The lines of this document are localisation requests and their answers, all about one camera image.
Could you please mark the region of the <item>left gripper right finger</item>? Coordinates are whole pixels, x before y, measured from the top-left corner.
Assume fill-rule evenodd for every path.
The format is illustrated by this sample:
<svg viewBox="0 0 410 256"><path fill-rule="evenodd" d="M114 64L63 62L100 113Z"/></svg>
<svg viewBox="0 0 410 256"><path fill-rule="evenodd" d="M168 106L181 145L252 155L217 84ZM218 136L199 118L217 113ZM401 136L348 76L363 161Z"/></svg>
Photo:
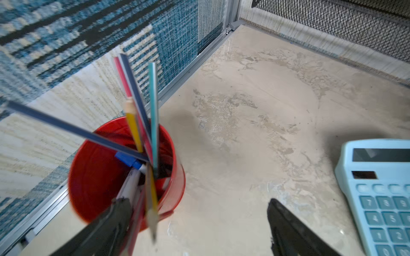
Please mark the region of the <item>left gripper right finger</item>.
<svg viewBox="0 0 410 256"><path fill-rule="evenodd" d="M267 209L275 256L338 256L339 253L302 223L277 199Z"/></svg>

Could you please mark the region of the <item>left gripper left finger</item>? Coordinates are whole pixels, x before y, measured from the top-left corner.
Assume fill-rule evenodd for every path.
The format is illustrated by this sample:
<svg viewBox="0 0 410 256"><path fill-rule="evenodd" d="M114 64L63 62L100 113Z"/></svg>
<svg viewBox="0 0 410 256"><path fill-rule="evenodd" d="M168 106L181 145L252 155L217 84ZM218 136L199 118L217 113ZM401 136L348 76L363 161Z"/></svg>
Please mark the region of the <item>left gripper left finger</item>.
<svg viewBox="0 0 410 256"><path fill-rule="evenodd" d="M118 256L128 232L132 206L119 198L77 235L52 253L53 256Z"/></svg>

